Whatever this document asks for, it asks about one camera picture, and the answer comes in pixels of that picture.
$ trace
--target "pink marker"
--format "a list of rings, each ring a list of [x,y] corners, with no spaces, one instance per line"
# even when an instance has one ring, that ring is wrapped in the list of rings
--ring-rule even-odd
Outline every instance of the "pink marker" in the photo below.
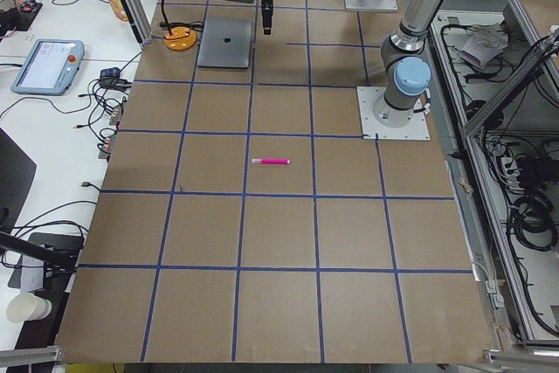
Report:
[[[251,163],[257,165],[288,165],[291,161],[289,159],[276,159],[276,158],[264,158],[264,159],[251,159]]]

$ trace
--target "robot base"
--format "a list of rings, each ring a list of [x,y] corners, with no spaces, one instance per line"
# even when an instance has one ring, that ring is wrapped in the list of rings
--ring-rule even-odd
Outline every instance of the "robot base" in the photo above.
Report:
[[[345,0],[346,10],[363,10],[369,12],[398,12],[396,0]]]
[[[387,127],[374,116],[373,105],[381,95],[384,95],[385,90],[383,86],[357,87],[363,139],[375,140],[378,137],[381,140],[430,140],[424,113],[413,114],[410,122],[402,128]],[[415,108],[421,107],[421,102],[418,100]]]

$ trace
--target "orange object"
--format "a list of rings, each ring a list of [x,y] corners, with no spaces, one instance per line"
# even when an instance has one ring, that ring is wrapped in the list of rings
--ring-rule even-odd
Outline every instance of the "orange object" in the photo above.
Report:
[[[191,48],[196,43],[196,31],[185,26],[177,26],[171,33],[165,35],[163,43],[171,50],[181,52]]]

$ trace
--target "white cup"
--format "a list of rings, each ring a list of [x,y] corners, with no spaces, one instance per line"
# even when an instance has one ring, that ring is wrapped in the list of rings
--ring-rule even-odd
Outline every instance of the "white cup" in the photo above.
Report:
[[[19,323],[46,318],[52,310],[52,303],[32,293],[21,293],[8,304],[8,321]]]

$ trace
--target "white table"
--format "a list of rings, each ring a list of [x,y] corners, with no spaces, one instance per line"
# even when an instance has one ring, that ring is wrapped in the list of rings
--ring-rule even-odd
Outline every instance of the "white table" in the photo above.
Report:
[[[61,109],[81,108],[88,99],[78,95],[86,93],[89,81],[98,78],[103,68],[124,66],[140,52],[140,46],[128,24],[118,21],[106,3],[82,1],[71,6],[55,6],[51,0],[38,1],[44,6],[31,30],[18,32],[0,43],[0,63],[23,63],[38,38],[81,39],[86,45],[86,53],[71,87],[62,96],[48,97]],[[141,2],[151,19],[157,0]],[[121,77],[133,80],[139,59],[137,57],[127,66]],[[23,96],[10,90],[17,71],[14,67],[0,68],[0,113]],[[117,92],[109,95],[122,96]],[[0,120],[0,127],[37,164],[37,173],[17,224],[25,224],[60,204],[74,200],[96,201],[98,191],[80,184],[89,181],[100,186],[107,161],[98,158],[98,140],[93,133],[87,128],[74,128],[77,124],[87,123],[93,106],[76,114],[64,115],[45,101],[24,100]],[[108,116],[105,116],[93,127],[99,132],[107,126]],[[75,204],[41,221],[67,218],[88,227],[93,210],[91,204]],[[51,226],[42,231],[71,233],[76,229]],[[10,252],[9,256],[12,257],[8,258],[9,262],[15,263],[16,255]],[[22,327],[22,324],[8,322],[5,316],[8,303],[19,293],[7,287],[10,275],[11,270],[0,266],[0,350],[14,349]]]

